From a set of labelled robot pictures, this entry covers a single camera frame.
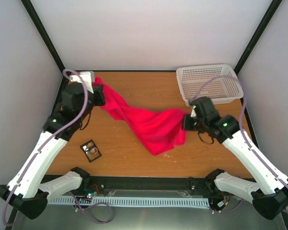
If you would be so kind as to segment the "red t-shirt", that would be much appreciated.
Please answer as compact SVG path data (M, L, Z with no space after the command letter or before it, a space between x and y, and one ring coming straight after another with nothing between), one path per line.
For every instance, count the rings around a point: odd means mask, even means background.
M132 107L100 77L95 78L92 85L103 85L106 104L101 109L113 119L125 121L152 155L159 155L185 143L187 131L182 129L183 118L187 114L185 111L174 108L153 112Z

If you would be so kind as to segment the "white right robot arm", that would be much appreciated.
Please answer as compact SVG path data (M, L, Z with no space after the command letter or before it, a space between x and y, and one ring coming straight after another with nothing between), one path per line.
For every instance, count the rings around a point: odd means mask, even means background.
M240 122L231 115L220 116L208 97L191 102L192 112L184 116L183 130L207 133L232 152L253 176L254 182L216 169L207 175L207 187L250 202L268 220L288 207L288 177L278 170L252 143Z

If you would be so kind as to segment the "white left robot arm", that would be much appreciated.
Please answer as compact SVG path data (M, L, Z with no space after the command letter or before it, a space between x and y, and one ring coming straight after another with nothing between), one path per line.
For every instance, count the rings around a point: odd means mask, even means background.
M81 83L68 85L61 93L61 108L48 117L24 166L7 185L0 185L0 197L27 218L37 218L49 201L69 191L89 190L90 174L79 167L46 183L42 179L57 154L81 129L83 120L90 117L93 107L105 105L103 88L101 84L90 84L87 90Z

